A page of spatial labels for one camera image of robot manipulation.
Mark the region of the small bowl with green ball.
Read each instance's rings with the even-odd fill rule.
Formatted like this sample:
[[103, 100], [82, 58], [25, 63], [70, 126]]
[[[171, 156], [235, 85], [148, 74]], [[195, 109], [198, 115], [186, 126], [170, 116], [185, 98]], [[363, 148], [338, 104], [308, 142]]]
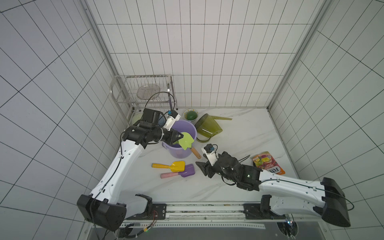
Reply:
[[187, 109], [184, 113], [184, 119], [190, 122], [195, 121], [198, 118], [198, 112], [194, 109]]

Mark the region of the colourful snack packet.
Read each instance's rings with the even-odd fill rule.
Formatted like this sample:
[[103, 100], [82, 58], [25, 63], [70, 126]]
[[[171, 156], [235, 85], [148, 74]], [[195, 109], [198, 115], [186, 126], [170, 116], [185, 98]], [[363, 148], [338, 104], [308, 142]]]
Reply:
[[252, 161], [254, 166], [273, 174], [284, 175], [286, 173], [269, 152], [255, 155], [252, 157]]

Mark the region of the metal dish rack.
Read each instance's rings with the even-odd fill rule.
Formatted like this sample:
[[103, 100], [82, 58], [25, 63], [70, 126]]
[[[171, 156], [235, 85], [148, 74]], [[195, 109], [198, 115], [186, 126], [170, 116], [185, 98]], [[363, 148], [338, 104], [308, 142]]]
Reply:
[[127, 126], [143, 113], [144, 108], [161, 112], [178, 109], [174, 76], [119, 75], [110, 85], [110, 96]]

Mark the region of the purple plastic bucket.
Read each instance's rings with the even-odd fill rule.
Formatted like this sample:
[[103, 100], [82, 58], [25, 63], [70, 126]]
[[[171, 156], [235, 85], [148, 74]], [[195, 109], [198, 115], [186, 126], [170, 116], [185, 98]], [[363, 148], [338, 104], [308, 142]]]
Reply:
[[191, 147], [197, 138], [197, 129], [191, 122], [186, 120], [179, 120], [174, 123], [172, 130], [178, 131], [183, 135], [183, 137], [180, 140], [174, 142], [173, 145], [162, 143], [162, 146], [168, 150], [173, 157], [177, 159], [184, 159], [193, 152]]

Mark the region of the yellow plastic toy shovel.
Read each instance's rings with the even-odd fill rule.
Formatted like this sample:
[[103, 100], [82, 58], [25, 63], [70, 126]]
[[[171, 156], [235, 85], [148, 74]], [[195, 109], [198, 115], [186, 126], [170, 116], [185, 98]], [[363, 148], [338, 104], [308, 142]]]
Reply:
[[183, 172], [185, 170], [185, 162], [184, 161], [176, 161], [171, 165], [163, 165], [163, 164], [152, 164], [152, 168], [156, 169], [169, 169], [173, 173]]

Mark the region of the light green wooden-handle spade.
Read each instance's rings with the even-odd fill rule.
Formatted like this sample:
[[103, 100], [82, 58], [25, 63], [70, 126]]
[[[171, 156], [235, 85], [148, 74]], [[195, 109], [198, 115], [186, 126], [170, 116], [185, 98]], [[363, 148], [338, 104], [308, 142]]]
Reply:
[[192, 136], [187, 132], [182, 132], [181, 134], [183, 134], [184, 137], [178, 141], [178, 145], [180, 145], [184, 150], [189, 149], [195, 155], [195, 157], [200, 160], [202, 156], [193, 147], [193, 143], [195, 141], [194, 138], [192, 138]]

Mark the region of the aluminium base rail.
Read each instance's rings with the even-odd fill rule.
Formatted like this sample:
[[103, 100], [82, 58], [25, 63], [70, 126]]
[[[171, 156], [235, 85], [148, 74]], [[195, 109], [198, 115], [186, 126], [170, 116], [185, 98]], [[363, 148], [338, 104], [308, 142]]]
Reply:
[[266, 201], [244, 204], [163, 204], [147, 202], [141, 214], [128, 215], [124, 204], [97, 201], [78, 204], [86, 221], [115, 232], [148, 221], [145, 231], [153, 227], [252, 227], [259, 221], [275, 221], [282, 230], [295, 233], [293, 217], [273, 213]]

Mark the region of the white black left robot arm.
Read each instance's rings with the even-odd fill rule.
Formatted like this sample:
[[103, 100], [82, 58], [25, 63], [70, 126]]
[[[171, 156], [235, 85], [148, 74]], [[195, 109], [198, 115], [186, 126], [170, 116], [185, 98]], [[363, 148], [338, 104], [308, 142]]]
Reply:
[[160, 111], [144, 109], [142, 118], [122, 132], [119, 150], [105, 175], [89, 195], [81, 195], [77, 201], [87, 222], [109, 231], [121, 226], [127, 206], [119, 203], [119, 197], [133, 163], [147, 145], [159, 142], [170, 145], [182, 139], [183, 134], [172, 128], [180, 118], [175, 110], [165, 116]]

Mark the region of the clear glass plate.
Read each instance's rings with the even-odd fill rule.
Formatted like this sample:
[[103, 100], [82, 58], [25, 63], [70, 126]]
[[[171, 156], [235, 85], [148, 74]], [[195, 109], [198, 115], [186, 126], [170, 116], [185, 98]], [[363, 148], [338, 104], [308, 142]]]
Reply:
[[158, 85], [150, 84], [144, 85], [138, 88], [137, 98], [140, 100], [150, 100], [152, 98], [157, 98], [160, 94], [161, 88]]

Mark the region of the purple pink toy shovel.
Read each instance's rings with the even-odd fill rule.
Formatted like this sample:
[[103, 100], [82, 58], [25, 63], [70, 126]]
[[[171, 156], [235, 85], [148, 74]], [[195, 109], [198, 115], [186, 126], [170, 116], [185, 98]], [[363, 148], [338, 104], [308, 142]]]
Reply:
[[192, 176], [195, 174], [195, 167], [193, 164], [188, 164], [185, 166], [185, 170], [183, 172], [172, 172], [172, 173], [164, 173], [161, 174], [161, 179], [171, 178], [175, 176], [181, 176], [183, 178]]

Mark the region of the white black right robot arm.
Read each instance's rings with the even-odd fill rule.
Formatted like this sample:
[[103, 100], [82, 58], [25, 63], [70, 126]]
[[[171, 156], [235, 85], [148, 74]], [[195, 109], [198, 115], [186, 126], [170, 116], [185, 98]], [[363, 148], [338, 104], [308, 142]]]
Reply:
[[256, 166], [241, 164], [227, 152], [205, 155], [206, 162], [196, 162], [204, 176], [219, 175], [239, 189], [263, 192], [264, 209], [276, 215], [302, 214], [320, 217], [328, 224], [349, 228], [351, 221], [347, 198], [331, 178], [308, 181], [277, 175]]

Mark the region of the pale green bowl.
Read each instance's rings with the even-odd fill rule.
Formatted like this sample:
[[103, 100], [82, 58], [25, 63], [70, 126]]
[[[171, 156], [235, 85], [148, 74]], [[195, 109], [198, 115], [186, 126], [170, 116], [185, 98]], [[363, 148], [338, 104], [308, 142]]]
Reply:
[[134, 114], [134, 116], [132, 117], [132, 120], [131, 120], [131, 124], [135, 124], [137, 121], [139, 121], [143, 116], [143, 113], [137, 113], [137, 114]]

